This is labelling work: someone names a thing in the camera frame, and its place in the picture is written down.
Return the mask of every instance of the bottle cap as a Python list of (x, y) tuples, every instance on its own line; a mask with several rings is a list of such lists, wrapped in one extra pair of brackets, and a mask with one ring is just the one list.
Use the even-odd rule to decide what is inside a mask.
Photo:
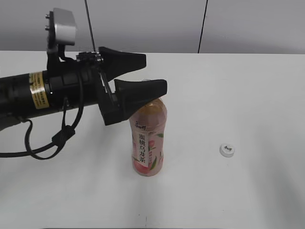
[(220, 146), (220, 153), (222, 156), (233, 157), (234, 152), (235, 152), (235, 148), (230, 144), (222, 144)]

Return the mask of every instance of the bottle label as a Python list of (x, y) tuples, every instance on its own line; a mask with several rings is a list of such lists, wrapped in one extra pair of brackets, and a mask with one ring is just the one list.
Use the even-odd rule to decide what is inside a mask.
[(149, 164), (149, 150), (148, 150), (148, 134), (147, 133), (136, 133), (136, 159), (144, 166), (148, 167)]
[(142, 174), (160, 170), (163, 164), (163, 131), (143, 132), (132, 130), (132, 144), (135, 168)]

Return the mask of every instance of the plastic bottle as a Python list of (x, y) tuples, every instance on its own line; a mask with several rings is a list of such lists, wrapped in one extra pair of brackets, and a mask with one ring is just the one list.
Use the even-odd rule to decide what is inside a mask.
[(167, 110), (161, 99), (140, 108), (129, 121), (132, 129), (132, 164), (146, 177), (157, 174), (163, 165), (163, 140)]

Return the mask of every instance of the white table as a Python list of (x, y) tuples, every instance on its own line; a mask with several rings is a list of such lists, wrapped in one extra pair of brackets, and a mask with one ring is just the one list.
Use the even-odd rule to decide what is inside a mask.
[[(45, 68), (44, 52), (0, 52), (1, 77)], [(168, 81), (158, 175), (133, 171), (128, 122), (105, 127), (86, 107), (54, 159), (0, 159), (0, 228), (305, 228), (305, 56), (148, 54), (120, 77), (158, 78)], [(33, 148), (61, 117), (33, 119)], [(27, 127), (0, 132), (0, 151), (23, 151)]]

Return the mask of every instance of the black wire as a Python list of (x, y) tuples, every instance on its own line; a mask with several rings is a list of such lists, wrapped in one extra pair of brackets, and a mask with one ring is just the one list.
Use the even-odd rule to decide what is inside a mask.
[[(50, 148), (52, 148), (53, 146), (55, 146), (55, 144), (53, 142), (41, 147), (41, 148), (38, 148), (38, 149), (34, 149), (33, 150), (33, 153), (34, 154), (38, 154), (38, 153), (41, 153), (43, 151), (46, 151)], [(22, 157), (22, 156), (29, 156), (30, 154), (25, 151), (25, 152), (17, 152), (17, 153), (0, 153), (0, 158), (8, 158), (8, 157)]]
[[(78, 66), (76, 64), (74, 64), (75, 62), (73, 61), (72, 58), (68, 58), (68, 57), (63, 56), (62, 59), (66, 60), (67, 62), (70, 62), (73, 65), (75, 65), (74, 67), (77, 69), (76, 74), (77, 74), (77, 77), (78, 77), (78, 80), (79, 80), (79, 86), (80, 86), (79, 109), (78, 109), (77, 115), (75, 117), (75, 120), (74, 120), (74, 122), (71, 126), (72, 129), (74, 130), (76, 128), (76, 126), (78, 125), (78, 123), (80, 122), (80, 120), (81, 120), (81, 116), (82, 116), (83, 109), (84, 109), (82, 76), (81, 76), (81, 71), (79, 71)], [(66, 110), (67, 110), (67, 100), (64, 100), (63, 118), (62, 118), (62, 123), (61, 123), (61, 130), (62, 131), (64, 130), (64, 128), (66, 126), (66, 123), (65, 123)], [(23, 120), (23, 122), (29, 122), (30, 123), (30, 126), (27, 129), (27, 132), (26, 132), (25, 137), (24, 137), (24, 144), (25, 144), (25, 147), (26, 147), (27, 151), (26, 152), (18, 152), (18, 153), (0, 153), (0, 157), (8, 158), (8, 157), (32, 156), (33, 158), (38, 159), (38, 160), (47, 160), (47, 159), (51, 159), (51, 158), (55, 157), (63, 149), (63, 147), (66, 143), (65, 140), (61, 141), (61, 144), (57, 147), (56, 151), (51, 156), (49, 156), (49, 157), (37, 156), (36, 155), (37, 153), (41, 153), (43, 151), (46, 151), (46, 150), (52, 148), (53, 146), (55, 146), (55, 143), (51, 142), (51, 143), (49, 143), (49, 144), (47, 144), (47, 145), (45, 145), (41, 148), (32, 150), (31, 146), (30, 146), (30, 134), (31, 134), (31, 131), (33, 129), (33, 122), (30, 119)]]
[(201, 41), (202, 41), (202, 35), (203, 35), (203, 27), (204, 27), (204, 22), (205, 22), (205, 15), (206, 15), (206, 10), (208, 8), (208, 1), (209, 0), (206, 0), (206, 3), (205, 3), (205, 9), (204, 9), (204, 15), (203, 15), (203, 21), (202, 21), (202, 28), (201, 28), (201, 34), (200, 34), (200, 40), (199, 40), (199, 47), (198, 47), (198, 52), (200, 52), (200, 46), (201, 46)]
[(95, 44), (94, 44), (94, 38), (93, 38), (93, 32), (92, 32), (92, 27), (91, 27), (91, 21), (90, 21), (90, 15), (89, 15), (89, 10), (88, 10), (88, 3), (87, 3), (87, 0), (85, 0), (85, 7), (86, 7), (86, 12), (87, 12), (87, 18), (88, 18), (88, 23), (89, 23), (89, 30), (90, 30), (90, 36), (91, 36), (93, 51), (96, 52), (96, 50), (95, 50)]

